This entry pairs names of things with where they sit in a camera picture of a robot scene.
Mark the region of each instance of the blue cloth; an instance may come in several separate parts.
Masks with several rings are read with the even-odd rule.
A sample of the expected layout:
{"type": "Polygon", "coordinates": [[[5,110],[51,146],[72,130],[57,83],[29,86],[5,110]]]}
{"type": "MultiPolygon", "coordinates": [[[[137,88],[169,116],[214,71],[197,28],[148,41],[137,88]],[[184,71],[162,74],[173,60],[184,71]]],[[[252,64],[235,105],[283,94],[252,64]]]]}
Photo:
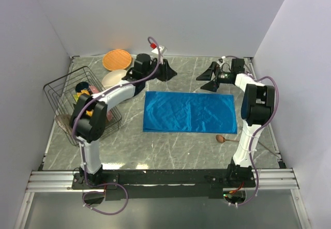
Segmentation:
{"type": "Polygon", "coordinates": [[[237,133],[233,96],[147,91],[143,131],[237,133]]]}

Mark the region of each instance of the metal dish rack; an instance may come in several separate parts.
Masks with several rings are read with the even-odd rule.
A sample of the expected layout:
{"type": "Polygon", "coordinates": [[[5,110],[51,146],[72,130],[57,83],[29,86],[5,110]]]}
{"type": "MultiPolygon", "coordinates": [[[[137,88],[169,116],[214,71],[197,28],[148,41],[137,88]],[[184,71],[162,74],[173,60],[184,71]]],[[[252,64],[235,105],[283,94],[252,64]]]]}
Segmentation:
{"type": "MultiPolygon", "coordinates": [[[[69,142],[77,146],[77,141],[71,136],[71,128],[67,118],[73,113],[73,108],[76,103],[74,96],[76,95],[75,87],[80,82],[87,82],[90,86],[95,86],[98,91],[103,91],[105,88],[93,74],[88,66],[83,66],[74,70],[63,77],[45,84],[43,90],[50,102],[55,113],[55,121],[59,127],[65,132],[69,142]]],[[[113,117],[106,122],[106,129],[102,138],[119,129],[122,121],[122,115],[116,107],[111,109],[113,117]]]]}

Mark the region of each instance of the gray floor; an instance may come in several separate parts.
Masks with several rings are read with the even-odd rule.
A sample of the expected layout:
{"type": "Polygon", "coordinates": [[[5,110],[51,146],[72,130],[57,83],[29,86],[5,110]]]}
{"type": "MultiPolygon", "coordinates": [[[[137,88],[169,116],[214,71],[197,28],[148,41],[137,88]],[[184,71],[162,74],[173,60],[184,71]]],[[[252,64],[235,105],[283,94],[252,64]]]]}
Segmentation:
{"type": "MultiPolygon", "coordinates": [[[[178,75],[168,82],[151,80],[145,90],[206,92],[200,90],[205,82],[195,78],[207,69],[213,57],[167,57],[178,75]]],[[[71,69],[89,66],[99,80],[109,73],[102,65],[102,57],[75,58],[71,69]]],[[[233,94],[238,134],[224,134],[239,139],[242,132],[240,107],[243,92],[234,85],[221,84],[220,94],[233,94]]],[[[117,107],[123,119],[121,128],[100,142],[100,158],[104,169],[208,169],[226,168],[235,153],[235,142],[218,143],[215,134],[207,133],[147,133],[142,132],[145,92],[117,107]]],[[[264,129],[260,141],[275,150],[270,131],[264,129]]],[[[254,161],[258,168],[278,168],[277,158],[260,145],[254,161]]],[[[44,170],[72,170],[80,165],[79,149],[72,146],[64,132],[55,125],[44,170]]]]}

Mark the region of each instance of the white wall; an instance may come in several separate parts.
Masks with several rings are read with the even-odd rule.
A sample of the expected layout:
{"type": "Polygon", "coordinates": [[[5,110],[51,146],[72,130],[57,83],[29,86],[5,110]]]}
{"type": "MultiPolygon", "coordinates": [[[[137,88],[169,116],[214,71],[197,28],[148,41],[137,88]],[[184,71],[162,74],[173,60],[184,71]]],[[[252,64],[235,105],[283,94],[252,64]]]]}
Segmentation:
{"type": "Polygon", "coordinates": [[[0,0],[0,223],[12,228],[54,114],[42,87],[69,57],[37,0],[0,0]]]}
{"type": "Polygon", "coordinates": [[[284,0],[39,0],[70,55],[150,50],[254,56],[284,0]]]}
{"type": "Polygon", "coordinates": [[[331,0],[285,0],[254,58],[280,90],[273,128],[314,228],[331,223],[331,0]]]}

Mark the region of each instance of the dish rack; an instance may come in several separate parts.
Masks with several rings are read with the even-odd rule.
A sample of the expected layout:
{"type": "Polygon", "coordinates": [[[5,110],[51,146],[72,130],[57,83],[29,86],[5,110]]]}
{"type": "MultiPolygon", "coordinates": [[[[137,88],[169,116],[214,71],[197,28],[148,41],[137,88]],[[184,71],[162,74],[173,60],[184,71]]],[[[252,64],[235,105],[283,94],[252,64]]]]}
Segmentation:
{"type": "MultiPolygon", "coordinates": [[[[80,82],[87,82],[90,86],[96,87],[99,92],[105,90],[88,66],[74,70],[67,75],[45,84],[43,87],[47,99],[55,113],[56,123],[65,132],[69,142],[75,146],[78,145],[78,142],[71,136],[68,118],[70,118],[73,113],[76,103],[75,98],[77,98],[75,87],[80,82]]],[[[101,138],[118,130],[121,125],[122,115],[119,110],[113,107],[111,113],[112,118],[111,120],[107,120],[106,128],[101,138]]]]}

